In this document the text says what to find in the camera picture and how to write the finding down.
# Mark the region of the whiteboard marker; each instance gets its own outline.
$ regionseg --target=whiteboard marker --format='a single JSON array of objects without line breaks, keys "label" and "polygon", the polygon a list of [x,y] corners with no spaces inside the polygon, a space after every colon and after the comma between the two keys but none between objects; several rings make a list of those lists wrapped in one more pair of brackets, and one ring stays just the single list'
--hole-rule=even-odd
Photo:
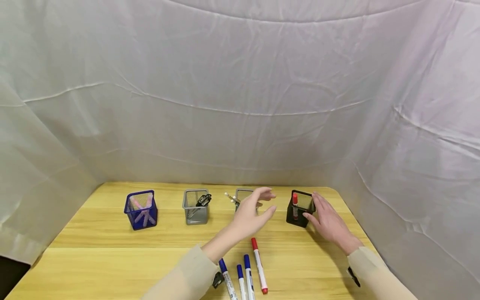
[{"label": "whiteboard marker", "polygon": [[243,272],[242,272],[242,269],[241,269],[241,264],[237,265],[237,273],[239,275],[239,286],[240,286],[241,300],[248,300],[247,299],[247,291],[245,290],[245,280],[243,280]]},{"label": "whiteboard marker", "polygon": [[225,266],[225,262],[223,258],[218,262],[220,266],[220,270],[222,271],[223,278],[225,279],[225,285],[227,286],[228,295],[230,296],[230,300],[238,300],[237,294],[235,293],[235,288],[233,287],[232,278],[228,274],[227,267]]},{"label": "whiteboard marker", "polygon": [[255,300],[255,293],[253,291],[252,269],[250,269],[250,257],[248,257],[248,254],[243,256],[243,262],[245,263],[245,276],[247,277],[248,300]]},{"label": "whiteboard marker", "polygon": [[292,203],[293,203],[293,219],[298,220],[299,219],[299,209],[297,208],[297,206],[299,204],[299,197],[298,197],[297,193],[293,193]]},{"label": "whiteboard marker", "polygon": [[260,261],[260,253],[258,252],[257,240],[252,238],[253,254],[255,254],[255,262],[257,263],[258,278],[260,279],[260,288],[262,293],[266,295],[268,293],[267,281],[265,279],[264,268]]}]

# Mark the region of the white cloth backdrop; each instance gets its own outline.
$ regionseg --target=white cloth backdrop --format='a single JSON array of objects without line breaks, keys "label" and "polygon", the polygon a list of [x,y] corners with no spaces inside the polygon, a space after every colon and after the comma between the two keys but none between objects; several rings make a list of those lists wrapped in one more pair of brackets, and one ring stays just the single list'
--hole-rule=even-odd
[{"label": "white cloth backdrop", "polygon": [[0,254],[105,181],[328,185],[420,299],[480,299],[479,4],[2,1]]}]

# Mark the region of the black mesh pen holder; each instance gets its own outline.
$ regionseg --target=black mesh pen holder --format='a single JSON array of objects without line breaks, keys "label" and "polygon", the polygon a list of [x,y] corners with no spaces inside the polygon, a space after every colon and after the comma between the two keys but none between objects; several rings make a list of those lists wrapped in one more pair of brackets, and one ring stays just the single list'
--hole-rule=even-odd
[{"label": "black mesh pen holder", "polygon": [[[293,205],[294,193],[297,194],[298,197],[297,206]],[[313,214],[314,212],[315,205],[313,204],[312,194],[292,190],[287,208],[287,223],[305,228],[308,225],[308,219],[303,216],[303,213]]]},{"label": "black mesh pen holder", "polygon": [[211,195],[208,190],[186,190],[183,194],[183,209],[187,225],[200,225],[208,222],[208,203],[198,206],[199,200]]}]

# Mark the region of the red cap marker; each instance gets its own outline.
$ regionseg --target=red cap marker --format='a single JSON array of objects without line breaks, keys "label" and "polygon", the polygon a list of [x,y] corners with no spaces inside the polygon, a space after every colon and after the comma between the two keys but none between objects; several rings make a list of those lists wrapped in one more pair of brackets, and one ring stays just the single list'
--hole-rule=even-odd
[{"label": "red cap marker", "polygon": [[292,203],[293,203],[293,219],[298,220],[299,219],[299,209],[297,208],[297,205],[299,203],[299,196],[297,195],[297,193],[293,193]]},{"label": "red cap marker", "polygon": [[257,240],[252,238],[252,247],[253,254],[255,256],[255,262],[257,263],[258,278],[260,279],[260,287],[262,288],[262,293],[266,295],[268,293],[267,281],[265,279],[264,268],[262,267],[262,262],[260,261],[260,253],[258,252]]}]

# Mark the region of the right hand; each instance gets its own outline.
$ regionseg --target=right hand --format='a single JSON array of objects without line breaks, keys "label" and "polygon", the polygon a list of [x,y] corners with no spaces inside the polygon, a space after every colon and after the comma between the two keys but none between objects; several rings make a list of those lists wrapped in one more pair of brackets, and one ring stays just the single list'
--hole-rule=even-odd
[{"label": "right hand", "polygon": [[230,228],[234,228],[234,234],[240,240],[257,233],[273,217],[276,210],[275,205],[269,207],[261,215],[257,214],[257,207],[263,205],[259,201],[270,201],[274,198],[276,196],[272,193],[272,188],[261,187],[256,188],[250,196],[240,202],[233,221],[229,225]]},{"label": "right hand", "polygon": [[337,245],[345,255],[350,255],[363,246],[363,243],[350,232],[343,219],[324,197],[313,192],[312,198],[318,217],[309,213],[303,213],[303,216],[313,224],[324,239]]}]

